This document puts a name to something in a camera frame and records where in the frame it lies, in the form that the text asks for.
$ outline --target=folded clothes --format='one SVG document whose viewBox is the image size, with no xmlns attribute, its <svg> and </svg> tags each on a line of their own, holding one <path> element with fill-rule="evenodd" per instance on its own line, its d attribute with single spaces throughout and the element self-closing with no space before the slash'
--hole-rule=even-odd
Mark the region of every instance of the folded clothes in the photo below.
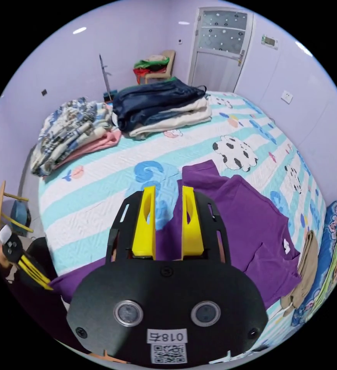
<svg viewBox="0 0 337 370">
<path fill-rule="evenodd" d="M 176 117 L 163 119 L 148 126 L 138 125 L 129 133 L 131 137 L 139 140 L 145 139 L 150 133 L 174 130 L 184 126 L 204 123 L 211 120 L 212 110 L 206 98 L 196 100 L 181 108 L 173 108 L 167 113 L 178 113 Z"/>
<path fill-rule="evenodd" d="M 67 162 L 73 161 L 74 159 L 77 159 L 83 156 L 84 154 L 94 153 L 95 151 L 98 151 L 98 150 L 107 149 L 112 146 L 116 146 L 121 139 L 121 135 L 122 133 L 118 129 L 112 132 L 107 131 L 101 138 L 94 140 L 92 142 L 89 142 L 83 145 L 79 149 L 76 149 L 64 161 L 59 163 L 55 168 L 58 168 Z"/>
<path fill-rule="evenodd" d="M 172 108 L 181 108 L 204 97 L 205 91 L 184 84 L 177 78 L 138 85 L 121 90 L 113 99 L 113 112 L 122 132 L 134 130 L 137 124 Z"/>
<path fill-rule="evenodd" d="M 286 309 L 284 316 L 288 316 L 295 308 L 299 308 L 305 297 L 311 290 L 318 269 L 318 241 L 314 231 L 310 230 L 306 235 L 305 246 L 301 261 L 298 265 L 298 273 L 301 282 L 288 295 L 282 297 L 280 305 Z"/>
<path fill-rule="evenodd" d="M 112 110 L 105 103 L 85 98 L 61 105 L 44 122 L 31 156 L 31 173 L 43 177 L 85 143 L 102 137 L 113 127 Z"/>
</svg>

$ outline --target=purple t-shirt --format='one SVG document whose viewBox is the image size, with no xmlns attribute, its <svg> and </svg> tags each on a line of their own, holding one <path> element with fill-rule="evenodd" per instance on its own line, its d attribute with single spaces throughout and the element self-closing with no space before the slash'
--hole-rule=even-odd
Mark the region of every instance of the purple t-shirt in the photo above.
<svg viewBox="0 0 337 370">
<path fill-rule="evenodd" d="M 156 257 L 172 261 L 181 258 L 182 186 L 193 187 L 211 198 L 224 221 L 231 264 L 253 280 L 265 307 L 287 295 L 301 281 L 297 272 L 300 253 L 294 248 L 288 218 L 273 203 L 239 175 L 220 176 L 212 160 L 185 166 L 178 181 L 179 198 L 173 218 L 156 233 Z M 284 240 L 290 251 L 285 253 Z M 70 301 L 81 280 L 102 266 L 105 258 L 81 267 L 51 282 Z"/>
</svg>

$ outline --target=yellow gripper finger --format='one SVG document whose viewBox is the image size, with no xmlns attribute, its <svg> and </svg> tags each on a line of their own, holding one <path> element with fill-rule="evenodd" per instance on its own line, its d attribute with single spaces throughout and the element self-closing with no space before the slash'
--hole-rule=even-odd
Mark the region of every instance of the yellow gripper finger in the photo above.
<svg viewBox="0 0 337 370">
<path fill-rule="evenodd" d="M 186 256 L 201 256 L 204 252 L 194 190 L 189 186 L 183 186 L 181 251 L 181 259 Z"/>
<path fill-rule="evenodd" d="M 53 290 L 48 284 L 50 280 L 44 276 L 32 263 L 31 261 L 23 255 L 18 262 L 18 266 L 29 275 L 34 281 L 41 285 L 46 290 Z"/>
<path fill-rule="evenodd" d="M 132 252 L 135 257 L 156 259 L 156 187 L 144 188 L 135 228 Z"/>
</svg>

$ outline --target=person's hand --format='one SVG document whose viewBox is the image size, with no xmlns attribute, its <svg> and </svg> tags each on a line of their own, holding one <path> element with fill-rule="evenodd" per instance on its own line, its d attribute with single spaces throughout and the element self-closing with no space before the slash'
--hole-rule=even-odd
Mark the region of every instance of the person's hand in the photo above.
<svg viewBox="0 0 337 370">
<path fill-rule="evenodd" d="M 3 247 L 0 246 L 0 273 L 3 277 L 7 277 L 12 269 L 12 264 L 7 260 L 3 253 Z"/>
</svg>

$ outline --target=striped bedspread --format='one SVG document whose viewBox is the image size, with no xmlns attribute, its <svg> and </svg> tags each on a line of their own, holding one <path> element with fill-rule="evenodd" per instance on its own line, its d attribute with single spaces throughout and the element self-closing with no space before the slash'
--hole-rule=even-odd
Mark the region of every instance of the striped bedspread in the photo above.
<svg viewBox="0 0 337 370">
<path fill-rule="evenodd" d="M 222 176 L 244 177 L 289 218 L 302 251 L 308 230 L 322 238 L 326 205 L 302 156 L 272 119 L 247 99 L 209 92 L 211 122 L 157 133 L 145 141 L 122 138 L 118 146 L 70 162 L 39 185 L 41 220 L 58 275 L 106 254 L 109 229 L 126 196 L 155 184 L 156 224 L 165 225 L 177 201 L 185 165 L 212 159 Z M 230 138 L 234 145 L 227 145 Z M 268 309 L 269 317 L 281 309 Z M 255 344 L 278 344 L 292 313 L 272 318 Z"/>
</svg>

